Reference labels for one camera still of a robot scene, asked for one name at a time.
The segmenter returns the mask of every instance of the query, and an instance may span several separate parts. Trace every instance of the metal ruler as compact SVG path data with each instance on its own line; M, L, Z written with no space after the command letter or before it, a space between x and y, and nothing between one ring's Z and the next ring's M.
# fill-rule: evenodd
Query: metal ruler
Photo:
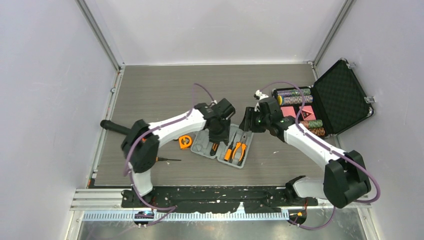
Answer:
M85 211L83 221L140 221L135 219L138 210L109 210L109 211ZM166 213L154 211L154 220L158 220ZM281 212L269 213L245 213L244 209L238 209L233 213L170 213L162 221L265 221L265 220L288 220L289 211L282 209Z

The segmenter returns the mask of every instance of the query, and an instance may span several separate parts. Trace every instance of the black handle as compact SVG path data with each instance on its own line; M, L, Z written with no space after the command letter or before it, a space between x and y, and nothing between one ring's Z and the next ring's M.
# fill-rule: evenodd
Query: black handle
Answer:
M114 131L123 135L128 135L131 131L128 127L121 126L111 120L102 120L100 126L106 130Z

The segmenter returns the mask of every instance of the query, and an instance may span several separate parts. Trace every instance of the case latch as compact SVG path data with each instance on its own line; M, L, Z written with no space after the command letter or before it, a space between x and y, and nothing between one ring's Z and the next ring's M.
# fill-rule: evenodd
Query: case latch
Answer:
M376 99L374 98L374 96L365 96L363 97L363 99L365 99L365 102L367 104L373 104L376 102Z
M354 62L346 63L346 65L347 65L347 68L348 68L348 69L354 69L354 68L356 68L356 66L357 66Z

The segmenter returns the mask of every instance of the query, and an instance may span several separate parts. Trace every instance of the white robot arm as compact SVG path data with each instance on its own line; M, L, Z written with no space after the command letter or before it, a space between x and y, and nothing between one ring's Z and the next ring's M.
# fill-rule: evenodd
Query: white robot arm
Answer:
M190 111L164 121L147 124L143 120L138 120L131 129L109 120L103 120L100 126L126 135L121 145L125 157L129 154L136 139L149 132L144 140L135 147L128 163L135 187L140 196L144 196L153 189L151 168L156 162L160 147L182 135L203 129L209 129L209 141L212 143L224 142L228 145L230 118L235 112L231 103L224 98L220 102L212 102L210 105L199 103Z
M283 117L275 98L262 94L260 91L256 92L255 97L259 100L258 103L255 107L246 108L239 128L254 133L264 133L268 130L271 135L302 151L324 172L323 178L312 179L299 176L287 182L285 197L289 202L296 198L313 197L328 199L337 208L343 208L371 191L369 178L332 152L344 155L365 167L359 153L345 152L336 148L312 134L303 125L297 126L293 117ZM234 107L224 98L217 104L197 104L191 112L164 121L147 124L139 120L131 129L108 120L103 120L100 125L105 129L126 135L121 145L125 157L135 140L143 133L150 131L145 140L135 147L128 163L136 189L140 196L144 196L153 188L150 169L156 162L158 149L161 146L182 135L203 129L209 129L209 141L224 142L228 145L230 118L234 114ZM179 119L182 120L165 126Z
M255 107L246 108L240 129L254 133L268 130L271 135L302 151L323 170L322 178L299 176L289 181L285 185L287 200L306 197L328 199L337 208L343 208L371 191L368 176L337 156L347 157L365 168L358 152L346 152L332 146L302 124L296 125L294 117L283 116L275 98L259 90L254 96L258 102Z

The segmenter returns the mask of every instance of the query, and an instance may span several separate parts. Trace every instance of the pliers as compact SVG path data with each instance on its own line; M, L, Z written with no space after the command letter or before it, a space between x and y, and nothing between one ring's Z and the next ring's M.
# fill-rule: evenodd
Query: pliers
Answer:
M240 141L238 141L236 144L235 144L235 147L234 147L234 149L232 150L232 154L231 154L231 159L232 160L234 160L234 158L235 158L235 156L236 156L236 153L237 152L240 152L240 158L238 159L238 162L237 162L237 166L241 166L242 165L242 163L243 163L243 160L244 160L244 158L245 158L245 153L246 153L246 148L247 148L247 145L246 145L246 140L247 140L248 138L247 138L247 132L245 132L245 133L243 133L243 135L241 136L241 138L240 138Z

